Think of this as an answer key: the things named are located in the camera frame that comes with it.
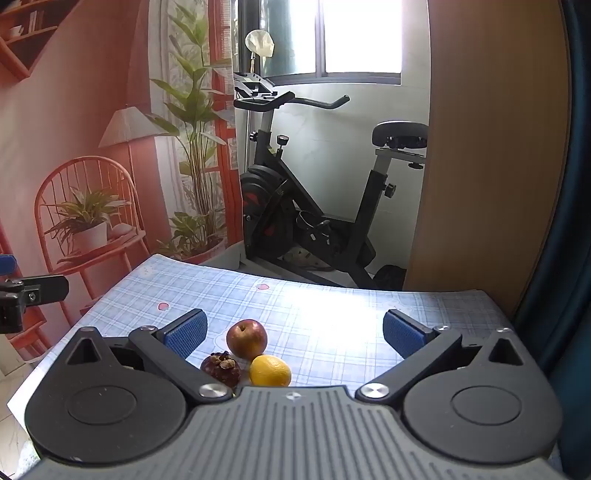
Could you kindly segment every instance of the window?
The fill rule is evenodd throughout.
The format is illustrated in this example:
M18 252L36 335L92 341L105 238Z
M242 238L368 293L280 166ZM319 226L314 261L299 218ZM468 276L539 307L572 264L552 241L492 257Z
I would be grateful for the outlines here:
M255 70L276 85L316 82L400 84L401 0L238 0L239 68L249 69L243 39L267 30L272 57Z

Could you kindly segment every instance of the red apple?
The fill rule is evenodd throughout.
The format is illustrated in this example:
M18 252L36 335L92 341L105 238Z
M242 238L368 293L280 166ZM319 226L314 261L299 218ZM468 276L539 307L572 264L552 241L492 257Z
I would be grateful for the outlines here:
M256 320L240 320L228 330L226 343L238 358L252 362L267 348L267 332Z

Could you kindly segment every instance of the lemon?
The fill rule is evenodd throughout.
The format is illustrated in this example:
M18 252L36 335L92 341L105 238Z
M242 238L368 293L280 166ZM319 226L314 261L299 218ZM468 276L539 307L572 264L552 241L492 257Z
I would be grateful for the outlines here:
M287 387L291 382L291 370L281 359L273 355L259 355L251 363L251 383L258 387Z

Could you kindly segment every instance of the table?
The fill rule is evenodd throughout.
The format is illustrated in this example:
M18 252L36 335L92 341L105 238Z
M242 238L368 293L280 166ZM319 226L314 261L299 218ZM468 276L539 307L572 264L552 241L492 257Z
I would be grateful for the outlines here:
M267 330L265 353L290 366L291 385L344 384L350 392L402 361L382 334L389 309L427 326L450 325L470 336L487 336L509 325L495 303L477 290L416 293L325 287L154 255L82 317L33 370L8 408L24 428L29 398L79 327L97 327L103 336L124 336L142 325L162 327L193 308L201 308L208 318L206 340L187 358L193 365L199 366L214 351L227 350L228 329L251 318Z

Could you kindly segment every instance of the exercise bike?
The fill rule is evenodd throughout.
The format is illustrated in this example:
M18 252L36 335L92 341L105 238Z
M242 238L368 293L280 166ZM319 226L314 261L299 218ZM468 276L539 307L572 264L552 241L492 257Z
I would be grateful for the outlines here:
M279 95L271 82L255 73L235 73L234 84L234 107L262 113L260 129L249 135L256 142L254 164L240 177L247 258L259 257L315 283L340 286L280 259L298 244L335 270L349 274L359 288L377 290L365 269L376 256L368 238L369 228L381 196L392 198L396 189L387 183L391 160L423 168L425 158L404 149L426 148L427 126L403 121L377 125L372 134L377 158L355 221L332 218L324 214L281 159L289 137L277 135L279 148L271 147L271 127L275 110L286 103L334 110L346 104L349 97L325 103L298 98L293 92Z

